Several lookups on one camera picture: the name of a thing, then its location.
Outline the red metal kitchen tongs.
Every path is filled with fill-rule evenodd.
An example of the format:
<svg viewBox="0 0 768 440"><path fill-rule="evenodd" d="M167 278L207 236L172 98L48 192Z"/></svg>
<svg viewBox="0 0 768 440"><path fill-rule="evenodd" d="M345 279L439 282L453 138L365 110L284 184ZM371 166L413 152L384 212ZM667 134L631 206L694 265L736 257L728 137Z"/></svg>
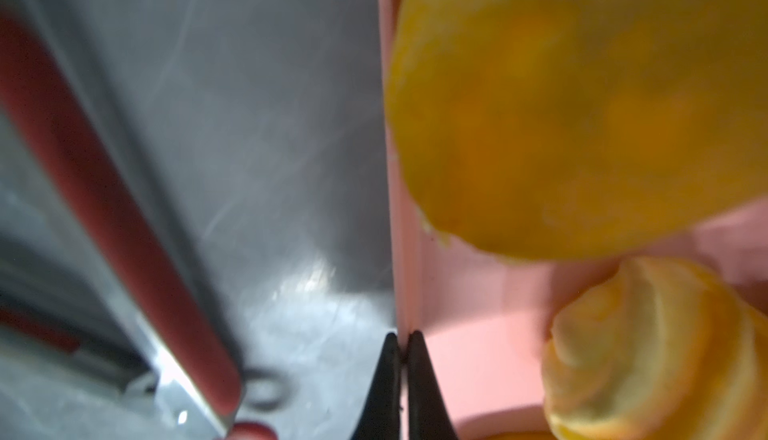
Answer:
<svg viewBox="0 0 768 440"><path fill-rule="evenodd" d="M236 422L244 383L46 47L1 19L1 107L95 248L94 287L158 375L156 399L200 439L271 439Z"/></svg>

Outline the round yellow bun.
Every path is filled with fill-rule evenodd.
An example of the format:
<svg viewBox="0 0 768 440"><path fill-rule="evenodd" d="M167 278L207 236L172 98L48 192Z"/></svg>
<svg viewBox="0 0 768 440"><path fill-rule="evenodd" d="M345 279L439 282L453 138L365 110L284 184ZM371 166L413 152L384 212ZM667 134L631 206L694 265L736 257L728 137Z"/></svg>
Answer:
<svg viewBox="0 0 768 440"><path fill-rule="evenodd" d="M767 0L401 0L385 90L427 223L629 250L767 192Z"/></svg>

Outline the orange yellow bun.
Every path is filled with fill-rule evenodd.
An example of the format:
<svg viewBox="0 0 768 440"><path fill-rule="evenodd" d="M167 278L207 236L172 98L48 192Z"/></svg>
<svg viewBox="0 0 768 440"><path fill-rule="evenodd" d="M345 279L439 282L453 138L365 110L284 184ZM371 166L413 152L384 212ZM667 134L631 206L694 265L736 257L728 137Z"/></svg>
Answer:
<svg viewBox="0 0 768 440"><path fill-rule="evenodd" d="M559 439L763 439L767 318L700 264L630 258L554 316L542 380Z"/></svg>

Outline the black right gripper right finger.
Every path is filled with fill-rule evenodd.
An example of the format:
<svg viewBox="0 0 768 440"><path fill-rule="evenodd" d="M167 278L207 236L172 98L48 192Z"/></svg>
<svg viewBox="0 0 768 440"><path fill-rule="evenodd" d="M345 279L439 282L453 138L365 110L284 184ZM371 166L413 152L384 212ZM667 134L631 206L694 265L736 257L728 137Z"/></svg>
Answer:
<svg viewBox="0 0 768 440"><path fill-rule="evenodd" d="M406 351L408 438L458 440L421 331L408 339Z"/></svg>

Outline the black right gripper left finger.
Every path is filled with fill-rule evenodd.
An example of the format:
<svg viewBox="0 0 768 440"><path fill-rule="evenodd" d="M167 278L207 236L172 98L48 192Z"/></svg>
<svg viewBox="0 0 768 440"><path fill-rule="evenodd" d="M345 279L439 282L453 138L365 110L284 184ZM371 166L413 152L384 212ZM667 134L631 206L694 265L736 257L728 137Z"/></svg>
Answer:
<svg viewBox="0 0 768 440"><path fill-rule="evenodd" d="M398 440L401 433L400 345L395 333L388 333L370 388L351 440Z"/></svg>

